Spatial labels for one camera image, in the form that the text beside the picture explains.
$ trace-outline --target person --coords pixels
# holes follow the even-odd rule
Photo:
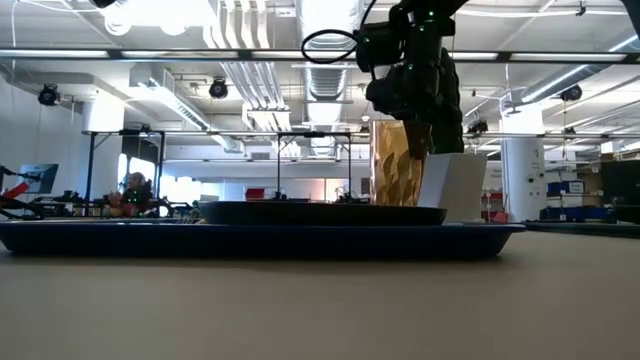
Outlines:
[[[146,180],[142,173],[136,172],[127,176],[125,190],[121,194],[109,194],[111,216],[136,217],[144,213],[153,197],[151,180]]]

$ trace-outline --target ceiling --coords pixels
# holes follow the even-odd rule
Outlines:
[[[64,8],[57,0],[32,0],[31,2],[50,7]],[[397,1],[381,0],[371,12],[368,21],[385,21],[387,9]],[[463,10],[484,11],[491,13],[530,13],[539,11],[548,0],[471,0]],[[0,46],[11,47],[12,40],[12,7],[13,1],[0,1]],[[91,9],[86,1],[71,1],[76,9]],[[601,11],[624,11],[619,0],[589,0],[588,8]],[[299,33],[296,18],[282,15],[290,14],[294,9],[293,0],[268,0],[268,36],[273,48],[299,48]],[[578,10],[578,0],[557,0],[547,12]],[[124,36],[109,35],[104,30],[104,18],[99,13],[69,13],[44,9],[29,3],[20,3],[15,7],[16,45],[20,47],[89,47],[106,48],[121,46],[123,48],[206,48],[201,30],[191,27],[180,36],[165,35],[155,27],[134,27]],[[457,34],[455,38],[445,39],[448,49],[457,50],[519,50],[519,51],[606,51],[621,39],[633,34],[627,16],[553,16],[530,18],[495,18],[477,17],[458,14]],[[1,63],[0,70],[10,71],[9,62]],[[291,108],[292,124],[300,124],[306,119],[305,88],[300,69],[292,68],[294,63],[276,62],[275,71],[281,86],[286,104]],[[138,94],[135,88],[129,87],[129,71],[133,65],[125,62],[110,61],[19,61],[16,72],[22,74],[19,79],[22,85],[37,89],[40,73],[86,73],[107,83],[130,98]],[[178,83],[177,91],[183,95],[200,112],[210,117],[210,121],[219,122],[217,127],[225,129],[243,129],[240,120],[243,101],[237,93],[225,100],[212,100],[207,94],[208,84],[216,76],[224,76],[219,63],[187,63],[174,62],[154,64],[169,70]],[[500,64],[458,64],[460,76],[461,108],[464,113],[485,101],[483,96],[491,96],[497,91],[509,88],[521,88],[535,84],[554,72],[562,69],[562,65],[516,64],[508,68]],[[597,74],[580,85],[583,88],[583,99],[599,93],[607,88],[640,75],[638,66],[613,66]],[[373,111],[365,100],[360,84],[370,81],[368,74],[357,69],[351,71],[348,83],[347,105],[344,106],[341,118],[343,122],[361,125],[361,117],[367,115],[372,119],[384,119],[386,115]],[[90,98],[96,91],[91,86],[61,85],[66,95],[78,99]],[[606,114],[621,105],[640,100],[640,81],[630,82],[616,91],[598,97],[583,106],[563,113],[563,104],[559,100],[543,101],[544,124],[547,130],[562,128],[565,124],[588,117]],[[153,120],[153,126],[166,128],[182,128],[185,124],[173,111],[162,104],[141,102]],[[497,101],[488,101],[478,113],[486,119],[492,130],[498,129],[499,113]],[[475,114],[465,119],[471,121]],[[640,115],[626,114],[614,117],[607,122],[596,124],[584,131],[602,132],[625,127],[624,131],[636,131],[634,124],[640,126]],[[148,121],[132,115],[129,121]]]

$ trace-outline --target table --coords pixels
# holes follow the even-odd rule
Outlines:
[[[0,351],[71,359],[638,359],[640,241],[515,234],[480,262],[14,258]]]

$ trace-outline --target pipe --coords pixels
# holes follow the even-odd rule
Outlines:
[[[573,127],[577,127],[578,129],[585,129],[588,127],[592,127],[596,123],[600,123],[605,120],[617,119],[620,116],[624,116],[629,113],[634,113],[637,111],[635,107],[637,107],[638,105],[640,105],[640,100],[636,100],[634,102],[631,102],[622,106],[618,106],[617,108],[612,109],[598,116],[592,116],[586,119],[574,121],[573,123],[567,125],[567,127],[573,126]]]
[[[249,0],[240,0],[240,5],[242,7],[242,30],[240,36],[247,48],[255,49],[256,45],[253,42],[253,32],[251,31],[251,5],[249,4]],[[262,66],[263,64],[255,62],[252,65],[256,69],[256,73],[264,85],[265,92],[269,98],[269,104],[267,107],[277,108],[278,102],[275,98],[274,92],[272,91],[267,75],[265,74],[265,68]]]
[[[553,5],[553,3],[556,0],[548,0],[546,3],[544,3],[542,6],[540,6],[538,8],[538,10],[536,10],[536,13],[542,14],[545,11],[547,11],[551,5]],[[502,51],[504,50],[507,46],[509,46],[509,44],[511,44],[511,42],[513,42],[513,40],[516,39],[516,37],[518,37],[518,35],[522,34],[523,31],[525,31],[537,18],[532,17],[530,19],[528,19],[527,21],[525,21],[524,23],[522,23],[522,25],[520,25],[518,27],[518,29],[516,29],[516,31],[512,32],[509,37],[507,37],[506,39],[504,39],[500,45],[498,45],[498,47],[496,48],[498,51]],[[478,65],[473,65],[470,69],[469,72],[473,72],[473,70],[477,67]],[[504,95],[504,90],[498,90],[496,92],[494,92],[493,94],[491,94],[491,96],[495,97],[495,96],[503,96]],[[473,109],[471,109],[470,111],[467,112],[467,114],[465,115],[465,117],[469,116],[469,114],[475,112],[475,111],[480,111],[480,109],[485,106],[486,104],[488,104],[491,101],[491,99],[487,99],[485,101],[483,101],[482,103],[480,103],[479,105],[477,105],[476,107],[474,107]]]
[[[573,110],[575,108],[578,108],[578,107],[580,107],[580,106],[582,106],[584,104],[588,104],[591,101],[593,101],[593,100],[595,100],[595,99],[597,99],[597,98],[599,98],[601,96],[610,94],[610,93],[612,93],[612,92],[614,92],[616,90],[622,89],[623,87],[625,87],[627,85],[633,84],[634,82],[636,82],[638,80],[640,80],[640,75],[636,75],[636,76],[634,76],[634,77],[632,77],[632,78],[630,78],[628,80],[625,80],[625,81],[623,81],[623,82],[621,82],[619,84],[616,84],[616,85],[614,85],[614,86],[612,86],[612,87],[610,87],[608,89],[600,91],[599,93],[594,94],[594,95],[592,95],[592,96],[590,96],[590,97],[588,97],[588,98],[586,98],[584,100],[580,100],[580,101],[578,101],[576,103],[573,103],[571,106],[568,106],[568,107],[566,107],[565,109],[562,109],[562,110],[558,110],[555,113],[547,116],[547,118],[554,117],[554,116],[557,116],[557,115],[560,115],[560,114],[563,114],[563,113],[567,113],[567,112],[569,112],[569,111],[571,111],[571,110]]]
[[[225,32],[224,32],[225,38],[227,39],[227,41],[229,42],[229,45],[231,45],[232,48],[239,49],[240,43],[238,42],[238,37],[236,35],[236,30],[235,30],[235,24],[236,24],[235,2],[234,0],[225,0],[225,4],[227,7],[227,25],[225,27]],[[249,68],[249,65],[246,63],[239,63],[239,66],[241,70],[241,76],[244,76],[244,80],[248,81],[252,85],[252,86],[249,86],[249,91],[258,100],[260,107],[263,109],[266,109],[267,102],[264,100],[264,96],[262,96],[262,91],[260,90],[260,86],[258,85],[258,82],[256,81],[256,79],[253,77],[253,74],[251,73],[251,69]]]
[[[267,2],[266,0],[256,0],[256,7],[258,9],[258,43],[260,43],[261,49],[268,49],[269,37],[267,36]],[[278,109],[285,109],[284,98],[282,97],[282,91],[280,90],[280,83],[276,77],[276,71],[273,66],[273,62],[264,63],[263,66],[267,70],[268,81],[272,85]]]
[[[215,49],[218,47],[216,45],[216,41],[214,40],[214,35],[213,35],[214,32],[215,30],[212,26],[204,26],[202,28],[202,39],[210,49]],[[235,85],[236,89],[238,89],[238,92],[240,93],[240,96],[242,97],[242,99],[245,102],[248,102],[249,104],[251,104],[252,107],[257,108],[259,106],[258,101],[252,98],[247,93],[246,83],[243,86],[243,84],[241,83],[241,80],[237,76],[237,73],[235,71],[236,69],[233,68],[233,65],[234,63],[220,63],[222,70],[224,70],[224,72],[227,74],[229,79],[231,79],[231,82]]]
[[[215,12],[213,8],[209,7],[209,18],[211,19],[211,26],[203,27],[203,39],[209,48],[227,48],[227,43],[222,36],[222,27],[220,26],[220,17],[218,14],[220,13],[220,3],[218,3],[218,11]],[[251,105],[252,108],[256,109],[260,106],[258,103],[258,99],[253,96],[253,94],[248,90],[249,85],[245,81],[242,74],[240,74],[238,64],[237,63],[220,63],[222,69],[227,74],[227,76],[231,79],[233,84],[238,89],[240,96],[244,99],[244,101]]]
[[[637,52],[640,49],[640,40],[637,35],[627,37],[626,40],[613,46],[608,52]],[[521,94],[525,104],[538,102],[562,92],[571,86],[591,76],[608,69],[611,65],[580,65],[568,66],[553,73],[542,81],[527,87]]]
[[[302,39],[323,29],[340,29],[351,32],[357,29],[362,18],[363,0],[296,0],[298,28]],[[348,51],[353,40],[342,35],[326,34],[309,41],[310,50]],[[305,69],[307,100],[344,100],[349,76],[346,69]],[[338,122],[342,104],[308,103],[307,114],[311,123]],[[311,139],[312,148],[318,155],[328,155],[335,139]]]
[[[69,2],[67,0],[59,0],[59,2],[62,5],[64,5],[64,7],[66,7],[67,9],[71,10],[73,12],[73,14],[75,14],[78,17],[78,19],[80,19],[83,23],[85,23],[87,26],[89,26],[93,31],[96,32],[96,34],[100,35],[100,37],[102,37],[103,39],[107,40],[107,42],[109,42],[111,45],[113,45],[115,47],[121,47],[118,43],[116,43],[111,38],[110,35],[105,33],[99,27],[95,26],[83,13],[75,11],[76,8],[73,5],[69,4]]]

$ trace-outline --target metal frame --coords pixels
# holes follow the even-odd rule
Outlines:
[[[83,132],[85,135],[91,136],[91,140],[89,142],[89,166],[87,168],[87,191],[85,193],[85,200],[91,200],[91,181],[93,180],[93,160],[94,153],[100,145],[106,141],[106,138],[112,135],[118,136],[149,136],[150,134],[160,135],[160,150],[158,152],[158,166],[156,167],[156,178],[154,179],[154,197],[158,197],[160,195],[160,177],[162,177],[162,170],[164,165],[164,155],[165,155],[165,147],[166,147],[166,133],[164,131],[155,131],[155,130],[121,130],[121,131],[89,131]],[[106,135],[105,139],[101,140],[98,144],[96,144],[96,137],[98,135]]]
[[[344,134],[350,134],[351,137],[367,138],[370,136],[368,132],[309,132],[309,131],[289,131],[289,132],[259,132],[259,131],[162,131],[166,136],[237,136],[237,137],[277,137],[278,134],[285,136],[305,136],[305,134],[315,133],[324,134],[325,136],[345,136]],[[101,131],[100,134],[114,134],[119,135],[118,131]],[[160,133],[160,131],[151,131],[150,133]],[[91,132],[84,132],[86,135],[90,135]],[[501,132],[486,132],[480,134],[462,134],[464,139],[522,139],[522,138],[540,138],[540,139],[640,139],[640,133],[575,133],[575,134],[562,134],[562,133],[501,133]]]
[[[282,151],[280,145],[282,144],[282,138],[285,136],[291,136],[293,137],[293,139],[295,139],[298,136],[302,136],[308,139],[313,139],[313,138],[324,138],[327,136],[344,136],[348,139],[349,141],[349,145],[347,148],[347,152],[349,153],[349,161],[348,161],[348,168],[349,168],[349,194],[351,194],[351,182],[352,182],[352,171],[351,171],[351,143],[352,143],[352,136],[354,135],[354,133],[351,132],[321,132],[321,131],[307,131],[307,132],[298,132],[298,131],[290,131],[290,132],[279,132],[277,133],[277,137],[278,137],[278,151],[276,151],[277,155],[278,155],[278,175],[277,175],[277,187],[278,187],[278,193],[280,193],[280,164],[281,164],[281,160],[280,160],[280,152]]]
[[[4,169],[5,167],[0,165],[0,193],[2,193],[3,190],[2,184],[4,183]]]
[[[339,51],[307,50],[317,59],[331,59]],[[640,53],[558,52],[558,51],[476,51],[451,52],[456,63],[471,64],[566,64],[638,65]],[[125,61],[125,62],[305,62],[300,49],[119,49],[0,47],[0,59],[45,61]],[[355,54],[345,61],[355,62]]]

